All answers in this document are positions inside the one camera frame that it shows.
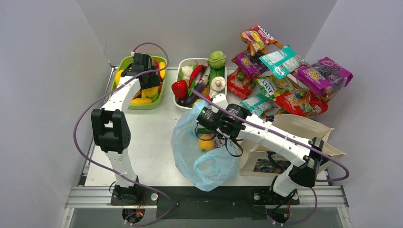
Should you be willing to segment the green cucumber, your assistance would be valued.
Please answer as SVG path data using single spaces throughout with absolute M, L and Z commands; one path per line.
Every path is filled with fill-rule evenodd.
M 215 134 L 215 131 L 213 130 L 208 130 L 206 128 L 197 128 L 196 129 L 197 134 Z

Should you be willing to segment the orange peach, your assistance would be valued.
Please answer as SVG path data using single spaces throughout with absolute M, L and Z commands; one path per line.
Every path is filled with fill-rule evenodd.
M 209 152 L 214 149 L 215 141 L 213 134 L 204 134 L 199 137 L 198 147 L 202 152 Z

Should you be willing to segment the yellow lemon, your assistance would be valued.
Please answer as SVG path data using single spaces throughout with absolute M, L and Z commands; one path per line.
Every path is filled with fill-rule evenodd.
M 148 97 L 154 97 L 158 93 L 158 87 L 151 87 L 148 89 L 143 89 L 142 90 L 142 98 L 148 98 Z

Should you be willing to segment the light blue plastic bag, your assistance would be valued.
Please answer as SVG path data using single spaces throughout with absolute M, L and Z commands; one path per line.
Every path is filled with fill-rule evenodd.
M 192 184 L 202 191 L 211 191 L 235 177 L 240 169 L 240 159 L 230 154 L 238 152 L 233 143 L 203 152 L 198 146 L 194 129 L 196 119 L 204 107 L 205 101 L 198 101 L 185 112 L 173 129 L 171 147 L 175 166 Z

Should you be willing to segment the yellow banana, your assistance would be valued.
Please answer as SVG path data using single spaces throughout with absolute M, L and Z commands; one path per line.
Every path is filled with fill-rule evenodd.
M 114 78 L 114 83 L 115 83 L 115 86 L 116 87 L 118 87 L 118 85 L 119 85 L 119 81 L 120 81 L 120 78 L 121 78 L 121 74 L 123 73 L 123 70 L 119 70 L 116 74 L 115 74 L 115 78 Z

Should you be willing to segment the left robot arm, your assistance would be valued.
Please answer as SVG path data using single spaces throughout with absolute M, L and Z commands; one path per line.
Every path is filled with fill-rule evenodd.
M 155 69 L 148 54 L 133 53 L 132 62 L 120 73 L 117 90 L 100 109 L 91 112 L 95 144 L 106 154 L 116 171 L 112 199 L 123 205 L 137 204 L 143 199 L 141 189 L 133 183 L 138 176 L 128 154 L 131 132 L 125 113 L 137 92 L 159 82 Z

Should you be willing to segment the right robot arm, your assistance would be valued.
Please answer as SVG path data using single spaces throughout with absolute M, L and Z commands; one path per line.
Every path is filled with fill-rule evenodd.
M 253 141 L 290 162 L 269 190 L 273 203 L 282 203 L 298 187 L 314 187 L 321 159 L 320 149 L 314 144 L 322 145 L 321 139 L 309 140 L 285 132 L 237 104 L 217 112 L 205 107 L 198 115 L 197 123 L 233 142 L 237 139 Z

